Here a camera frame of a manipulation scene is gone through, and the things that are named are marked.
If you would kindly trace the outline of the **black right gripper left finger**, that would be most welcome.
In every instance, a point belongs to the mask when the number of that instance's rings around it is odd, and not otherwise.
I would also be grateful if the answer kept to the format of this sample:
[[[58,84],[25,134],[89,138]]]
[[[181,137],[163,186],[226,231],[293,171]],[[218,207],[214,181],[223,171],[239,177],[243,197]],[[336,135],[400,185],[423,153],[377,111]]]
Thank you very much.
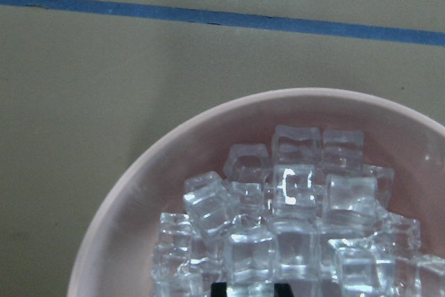
[[[212,283],[211,297],[226,297],[226,283],[225,282]]]

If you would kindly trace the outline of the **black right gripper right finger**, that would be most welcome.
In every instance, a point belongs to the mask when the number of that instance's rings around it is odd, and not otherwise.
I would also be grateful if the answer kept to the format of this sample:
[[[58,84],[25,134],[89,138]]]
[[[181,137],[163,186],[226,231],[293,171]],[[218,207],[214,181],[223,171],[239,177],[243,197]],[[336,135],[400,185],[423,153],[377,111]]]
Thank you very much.
[[[294,297],[292,288],[288,283],[274,284],[274,297]]]

